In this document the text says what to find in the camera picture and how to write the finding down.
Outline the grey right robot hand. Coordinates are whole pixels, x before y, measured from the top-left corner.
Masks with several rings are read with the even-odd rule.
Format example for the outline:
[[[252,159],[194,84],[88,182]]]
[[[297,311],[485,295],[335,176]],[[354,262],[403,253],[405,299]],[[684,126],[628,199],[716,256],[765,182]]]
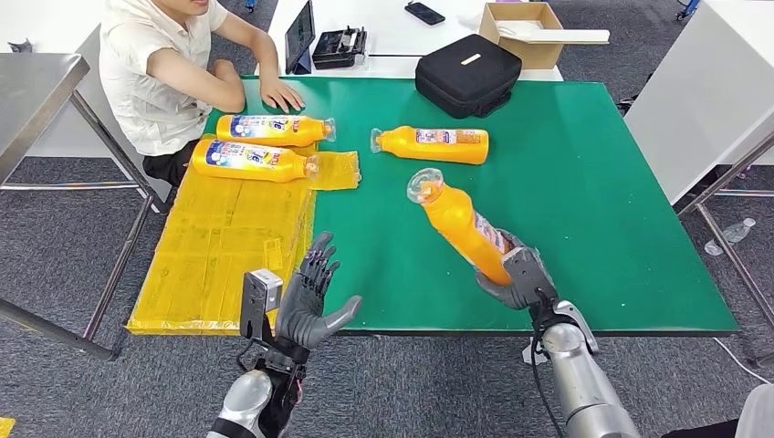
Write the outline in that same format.
[[[480,271],[475,279],[479,287],[489,296],[499,300],[508,308],[521,310],[537,305],[542,298],[556,297],[554,282],[540,257],[537,248],[525,245],[510,232],[499,229],[511,250],[504,255],[502,266],[510,282],[502,286],[491,281]]]

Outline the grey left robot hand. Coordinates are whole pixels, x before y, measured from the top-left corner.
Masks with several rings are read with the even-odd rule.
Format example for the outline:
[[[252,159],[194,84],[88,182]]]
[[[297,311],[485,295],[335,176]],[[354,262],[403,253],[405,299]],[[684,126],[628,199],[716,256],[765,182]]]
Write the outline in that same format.
[[[323,313],[329,284],[340,266],[331,259],[336,252],[332,239],[331,232],[319,234],[291,277],[278,307],[277,339],[312,350],[355,319],[361,307],[360,295],[350,297],[328,315]]]

